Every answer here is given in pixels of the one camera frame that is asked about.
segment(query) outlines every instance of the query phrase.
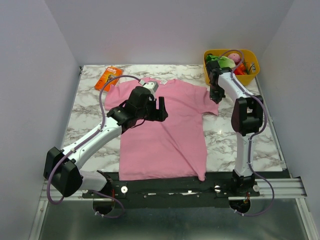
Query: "orange package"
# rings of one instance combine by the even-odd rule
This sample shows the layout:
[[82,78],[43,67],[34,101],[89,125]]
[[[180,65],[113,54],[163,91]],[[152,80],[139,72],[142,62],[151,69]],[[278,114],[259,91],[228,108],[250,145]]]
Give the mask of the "orange package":
[[[108,66],[102,76],[100,77],[99,81],[95,84],[94,88],[97,90],[101,90],[103,86],[106,84],[106,82],[114,77],[122,75],[123,70],[116,68],[114,66]],[[110,85],[116,85],[116,83],[119,81],[118,79],[113,80],[111,83],[109,83],[105,88],[104,91],[110,90]]]

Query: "t-shirt sleeve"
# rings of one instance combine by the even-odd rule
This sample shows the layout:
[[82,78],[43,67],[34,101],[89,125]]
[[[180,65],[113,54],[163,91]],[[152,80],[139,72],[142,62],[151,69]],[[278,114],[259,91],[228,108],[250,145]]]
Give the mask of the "t-shirt sleeve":
[[210,92],[206,87],[203,86],[195,86],[194,88],[194,103],[199,113],[213,113],[218,115],[218,104],[210,99]]
[[136,80],[122,82],[118,86],[111,85],[110,90],[106,94],[104,108],[110,110],[122,104],[129,98],[132,90],[138,85],[138,81]]

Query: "pink t-shirt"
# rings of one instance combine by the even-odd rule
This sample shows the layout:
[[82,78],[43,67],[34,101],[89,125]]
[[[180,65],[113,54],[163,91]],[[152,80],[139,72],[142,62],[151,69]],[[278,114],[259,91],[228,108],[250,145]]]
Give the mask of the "pink t-shirt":
[[[157,98],[164,97],[168,118],[164,122],[145,121],[121,136],[120,180],[198,176],[204,181],[207,147],[202,114],[218,115],[218,105],[210,100],[205,87],[178,79],[165,85],[149,77],[143,80],[158,82],[155,94]],[[136,80],[111,85],[105,99],[106,110],[127,100],[136,86],[140,86]]]

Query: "metal floor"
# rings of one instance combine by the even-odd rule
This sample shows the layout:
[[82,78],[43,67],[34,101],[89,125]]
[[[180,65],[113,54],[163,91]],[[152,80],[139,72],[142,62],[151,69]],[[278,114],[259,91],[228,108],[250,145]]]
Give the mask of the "metal floor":
[[[270,200],[251,201],[249,213]],[[48,205],[41,240],[306,240],[295,199],[276,199],[267,213],[242,217],[230,208],[129,209],[119,219],[95,216],[91,201]]]

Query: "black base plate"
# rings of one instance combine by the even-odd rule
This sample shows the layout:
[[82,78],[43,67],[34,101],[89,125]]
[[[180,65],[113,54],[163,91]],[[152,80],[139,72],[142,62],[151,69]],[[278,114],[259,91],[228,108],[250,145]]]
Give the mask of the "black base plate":
[[[205,181],[197,177],[158,178],[147,180],[120,181],[118,172],[106,172],[112,179],[115,198],[119,199],[126,209],[140,208],[198,208],[216,207],[229,208],[228,197],[246,197],[246,193],[235,195],[230,191],[232,172],[207,172]],[[282,172],[259,172],[267,179],[290,178],[288,170]],[[215,192],[215,186],[221,187]],[[121,187],[128,188],[127,193],[121,192]],[[248,190],[250,196],[259,196],[258,192]],[[100,198],[91,192],[82,195],[85,199]]]

